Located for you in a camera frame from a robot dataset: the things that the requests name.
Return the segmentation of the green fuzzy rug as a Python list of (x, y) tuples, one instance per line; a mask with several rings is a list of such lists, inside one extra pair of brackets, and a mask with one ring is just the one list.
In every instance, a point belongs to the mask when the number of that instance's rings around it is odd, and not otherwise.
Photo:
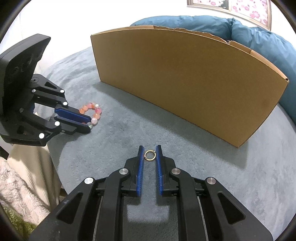
[(4, 211), (21, 237), (28, 240), (30, 234), (37, 226), (31, 222), (24, 221), (23, 217), (13, 209), (4, 207)]

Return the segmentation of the floral window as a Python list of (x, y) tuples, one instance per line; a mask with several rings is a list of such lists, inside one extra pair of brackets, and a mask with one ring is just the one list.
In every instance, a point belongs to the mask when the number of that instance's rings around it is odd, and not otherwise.
[(260, 0), (196, 0), (187, 1), (187, 6), (212, 9), (238, 16), (266, 30), (271, 30), (270, 1)]

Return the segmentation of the grey bed sheet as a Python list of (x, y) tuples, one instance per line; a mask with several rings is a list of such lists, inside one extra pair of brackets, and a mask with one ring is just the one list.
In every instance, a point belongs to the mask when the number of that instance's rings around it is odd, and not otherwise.
[(193, 177), (214, 177), (277, 238), (295, 215), (295, 124), (281, 106), (236, 148), (158, 106), (99, 80), (87, 48), (43, 71), (65, 90), (69, 105), (102, 109), (89, 134), (59, 134), (48, 142), (66, 192), (86, 177), (104, 178), (137, 155), (139, 146), (163, 154)]

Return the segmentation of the blue duvet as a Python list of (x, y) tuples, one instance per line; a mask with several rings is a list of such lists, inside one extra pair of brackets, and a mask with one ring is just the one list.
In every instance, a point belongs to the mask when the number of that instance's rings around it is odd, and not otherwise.
[(280, 99), (280, 105), (295, 120), (295, 48), (283, 37), (261, 27), (247, 27), (235, 18), (216, 16), (153, 16), (132, 24), (132, 26), (140, 25), (207, 32), (256, 51), (288, 77), (290, 82)]

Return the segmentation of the brown cardboard box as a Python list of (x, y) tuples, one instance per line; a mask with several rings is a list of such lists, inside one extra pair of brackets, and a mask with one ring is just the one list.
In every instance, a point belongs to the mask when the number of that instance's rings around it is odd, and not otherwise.
[(237, 42), (153, 25), (91, 36), (100, 80), (243, 145), (289, 83), (270, 61)]

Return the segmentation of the cream trouser leg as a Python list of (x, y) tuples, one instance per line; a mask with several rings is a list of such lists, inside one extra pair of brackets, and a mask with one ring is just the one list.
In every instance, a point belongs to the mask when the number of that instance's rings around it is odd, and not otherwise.
[(38, 225), (59, 204), (60, 189), (47, 146), (14, 144), (1, 158), (1, 205), (9, 217)]

